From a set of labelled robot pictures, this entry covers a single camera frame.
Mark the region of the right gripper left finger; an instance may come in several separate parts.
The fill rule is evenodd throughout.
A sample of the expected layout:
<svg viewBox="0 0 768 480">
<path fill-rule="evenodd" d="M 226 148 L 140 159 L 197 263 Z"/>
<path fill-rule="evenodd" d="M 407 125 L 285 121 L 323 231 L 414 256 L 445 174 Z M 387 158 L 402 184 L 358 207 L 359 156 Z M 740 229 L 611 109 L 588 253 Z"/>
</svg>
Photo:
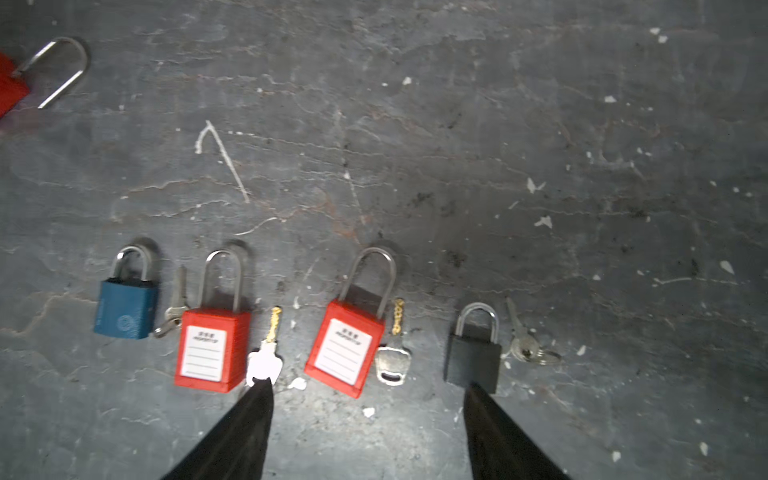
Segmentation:
<svg viewBox="0 0 768 480">
<path fill-rule="evenodd" d="M 269 380 L 257 380 L 166 479 L 260 479 L 274 412 Z"/>
</svg>

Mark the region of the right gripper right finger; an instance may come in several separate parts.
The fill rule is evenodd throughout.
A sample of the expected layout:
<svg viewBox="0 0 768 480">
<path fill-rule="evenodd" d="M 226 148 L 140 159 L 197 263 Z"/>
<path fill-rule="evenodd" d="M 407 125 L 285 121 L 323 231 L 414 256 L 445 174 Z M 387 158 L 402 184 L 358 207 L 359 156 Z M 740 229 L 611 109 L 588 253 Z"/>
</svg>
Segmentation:
<svg viewBox="0 0 768 480">
<path fill-rule="evenodd" d="M 465 390 L 463 410 L 473 479 L 569 479 L 480 385 Z"/>
</svg>

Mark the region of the black padlock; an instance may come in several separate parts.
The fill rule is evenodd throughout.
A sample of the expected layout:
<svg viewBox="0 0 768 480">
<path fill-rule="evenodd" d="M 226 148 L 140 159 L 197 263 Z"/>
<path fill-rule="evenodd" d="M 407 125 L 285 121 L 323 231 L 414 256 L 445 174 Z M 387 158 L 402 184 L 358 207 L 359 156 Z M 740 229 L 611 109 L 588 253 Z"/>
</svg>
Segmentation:
<svg viewBox="0 0 768 480">
<path fill-rule="evenodd" d="M 485 312 L 491 320 L 490 336 L 487 340 L 464 335 L 467 317 L 478 310 Z M 448 338 L 443 370 L 444 381 L 462 388 L 477 384 L 488 394 L 495 394 L 501 360 L 498 330 L 499 316 L 492 306 L 483 302 L 466 305 Z"/>
</svg>

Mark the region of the silver key with ring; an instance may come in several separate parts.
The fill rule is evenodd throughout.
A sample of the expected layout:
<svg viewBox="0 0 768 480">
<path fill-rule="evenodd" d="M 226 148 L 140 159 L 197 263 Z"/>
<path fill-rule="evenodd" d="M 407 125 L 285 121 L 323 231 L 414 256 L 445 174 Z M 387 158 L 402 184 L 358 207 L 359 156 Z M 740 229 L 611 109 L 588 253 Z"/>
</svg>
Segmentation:
<svg viewBox="0 0 768 480">
<path fill-rule="evenodd" d="M 562 357 L 559 354 L 551 350 L 545 350 L 539 341 L 529 333 L 528 329 L 519 319 L 512 299 L 507 297 L 505 303 L 513 325 L 513 339 L 509 352 L 517 360 L 533 365 L 552 366 L 560 363 Z"/>
</svg>

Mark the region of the grey headed key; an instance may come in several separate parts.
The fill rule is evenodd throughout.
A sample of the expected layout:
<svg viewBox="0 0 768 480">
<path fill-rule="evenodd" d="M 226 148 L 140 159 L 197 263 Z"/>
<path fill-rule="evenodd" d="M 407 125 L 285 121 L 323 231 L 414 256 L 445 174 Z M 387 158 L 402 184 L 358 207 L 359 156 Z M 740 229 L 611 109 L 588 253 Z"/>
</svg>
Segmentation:
<svg viewBox="0 0 768 480">
<path fill-rule="evenodd" d="M 394 322 L 389 341 L 377 349 L 375 356 L 376 378 L 381 383 L 397 387 L 405 383 L 411 366 L 412 354 L 403 345 L 403 314 L 405 301 L 394 302 Z"/>
</svg>

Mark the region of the red padlock long shackle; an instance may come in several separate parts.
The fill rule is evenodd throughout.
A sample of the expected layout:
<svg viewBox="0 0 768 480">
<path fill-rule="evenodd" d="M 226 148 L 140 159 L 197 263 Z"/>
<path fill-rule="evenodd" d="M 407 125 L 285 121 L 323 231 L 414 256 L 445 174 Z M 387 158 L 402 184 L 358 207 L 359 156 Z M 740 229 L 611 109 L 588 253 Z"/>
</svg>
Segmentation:
<svg viewBox="0 0 768 480">
<path fill-rule="evenodd" d="M 389 268 L 389 282 L 375 314 L 347 301 L 358 267 L 371 254 L 381 255 Z M 327 306 L 304 367 L 305 374 L 353 399 L 361 396 L 384 335 L 384 313 L 396 276 L 397 264 L 389 250 L 370 246 L 360 251 L 341 293 Z"/>
</svg>

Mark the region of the blue padlock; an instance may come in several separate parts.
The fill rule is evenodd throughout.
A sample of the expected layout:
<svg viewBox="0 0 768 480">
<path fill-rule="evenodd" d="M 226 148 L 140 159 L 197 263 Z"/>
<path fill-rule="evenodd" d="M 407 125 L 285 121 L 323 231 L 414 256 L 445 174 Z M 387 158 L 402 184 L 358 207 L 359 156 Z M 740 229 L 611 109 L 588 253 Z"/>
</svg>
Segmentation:
<svg viewBox="0 0 768 480">
<path fill-rule="evenodd" d="M 131 253 L 141 260 L 141 274 L 123 279 L 123 267 Z M 159 285 L 151 277 L 152 262 L 153 255 L 144 245 L 133 243 L 119 250 L 110 276 L 101 282 L 94 333 L 130 340 L 149 336 L 159 295 Z"/>
</svg>

